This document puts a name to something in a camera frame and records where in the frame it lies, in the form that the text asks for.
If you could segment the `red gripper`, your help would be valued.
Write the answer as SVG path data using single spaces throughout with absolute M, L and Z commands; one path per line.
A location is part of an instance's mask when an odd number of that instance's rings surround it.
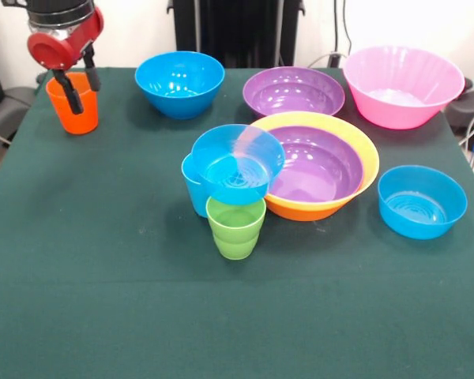
M 103 14 L 97 6 L 75 6 L 54 13 L 28 11 L 28 17 L 32 34 L 27 44 L 31 56 L 42 67 L 52 69 L 70 110 L 82 114 L 84 108 L 71 81 L 71 77 L 79 77 L 82 72 L 66 71 L 82 60 L 91 90 L 100 90 L 93 44 L 103 31 Z M 51 98 L 55 109 L 59 108 L 61 98 Z

